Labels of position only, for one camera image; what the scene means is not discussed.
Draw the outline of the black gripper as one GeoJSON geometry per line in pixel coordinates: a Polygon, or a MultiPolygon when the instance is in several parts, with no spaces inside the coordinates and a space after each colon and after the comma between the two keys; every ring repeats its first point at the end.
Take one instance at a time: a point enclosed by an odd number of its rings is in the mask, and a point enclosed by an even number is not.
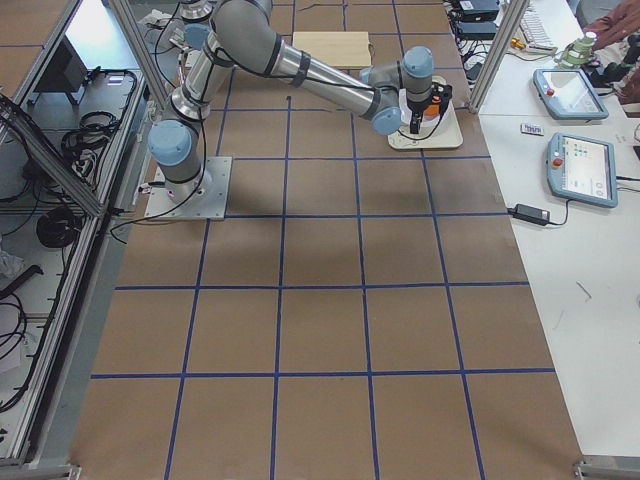
{"type": "Polygon", "coordinates": [[[453,87],[448,84],[433,83],[428,91],[414,93],[407,91],[407,105],[411,112],[410,133],[420,132],[422,119],[436,116],[442,117],[453,96],[453,87]]]}

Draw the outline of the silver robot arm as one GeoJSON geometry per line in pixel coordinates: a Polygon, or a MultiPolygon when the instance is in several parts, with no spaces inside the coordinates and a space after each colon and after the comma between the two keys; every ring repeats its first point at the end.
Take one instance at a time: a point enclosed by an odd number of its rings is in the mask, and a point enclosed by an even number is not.
{"type": "Polygon", "coordinates": [[[205,21],[213,11],[209,0],[179,0],[178,5],[179,16],[187,23],[205,21]]]}
{"type": "Polygon", "coordinates": [[[287,44],[270,26],[272,8],[270,1],[217,3],[201,54],[168,101],[170,115],[149,132],[149,150],[164,176],[169,200],[177,205],[205,190],[199,134],[215,93],[234,67],[304,88],[370,121],[384,136],[400,130],[403,106],[411,113],[411,139],[420,137],[424,116],[443,117],[449,108],[453,89],[434,80],[427,47],[414,47],[401,60],[365,68],[354,78],[287,44]]]}

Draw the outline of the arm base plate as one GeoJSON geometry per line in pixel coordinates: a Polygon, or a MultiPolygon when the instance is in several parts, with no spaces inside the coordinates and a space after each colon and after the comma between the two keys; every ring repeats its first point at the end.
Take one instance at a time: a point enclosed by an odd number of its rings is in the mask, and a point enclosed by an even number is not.
{"type": "Polygon", "coordinates": [[[204,177],[196,176],[190,182],[166,182],[159,167],[154,180],[162,183],[152,187],[148,195],[145,218],[160,220],[220,221],[226,216],[229,183],[233,159],[228,156],[209,156],[204,177]]]}

